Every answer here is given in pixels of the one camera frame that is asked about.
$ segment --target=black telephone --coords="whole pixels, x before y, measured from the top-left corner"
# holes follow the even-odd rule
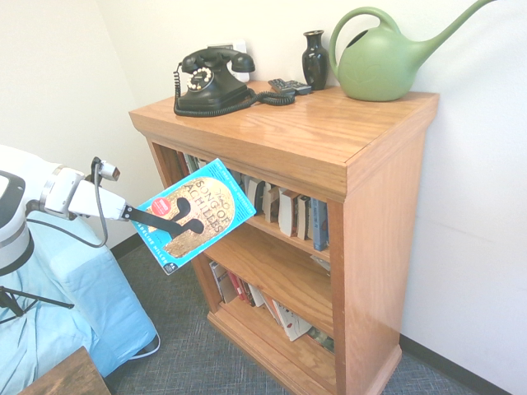
[[[234,72],[253,72],[254,61],[247,53],[232,49],[202,49],[186,56],[174,72],[174,112],[187,117],[215,117],[246,109],[260,101],[268,105],[289,105],[294,96],[274,92],[254,93],[227,69],[232,62]],[[187,93],[181,96],[180,73],[190,74]]]

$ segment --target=blue book cover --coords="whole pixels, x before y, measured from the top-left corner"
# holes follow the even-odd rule
[[[313,247],[323,251],[328,245],[328,205],[311,198],[313,208]]]
[[[216,159],[138,207],[184,228],[174,238],[133,221],[154,257],[171,274],[252,217],[256,210],[223,163]]]

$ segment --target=rotary dial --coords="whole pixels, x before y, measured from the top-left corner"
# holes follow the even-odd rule
[[[214,79],[214,73],[206,67],[201,67],[189,78],[187,82],[187,87],[190,91],[200,91],[205,89]]]

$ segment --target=gray carpet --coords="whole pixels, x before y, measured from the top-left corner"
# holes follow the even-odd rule
[[[119,265],[154,322],[161,348],[106,378],[118,395],[289,393],[208,323],[208,307],[190,264],[167,276],[141,246]],[[473,395],[405,354],[383,392],[395,394]]]

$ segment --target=black vase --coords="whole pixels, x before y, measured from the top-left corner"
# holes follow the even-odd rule
[[[302,54],[302,69],[305,81],[313,91],[320,91],[326,86],[329,72],[328,51],[322,46],[323,30],[304,33],[307,38],[307,49]]]

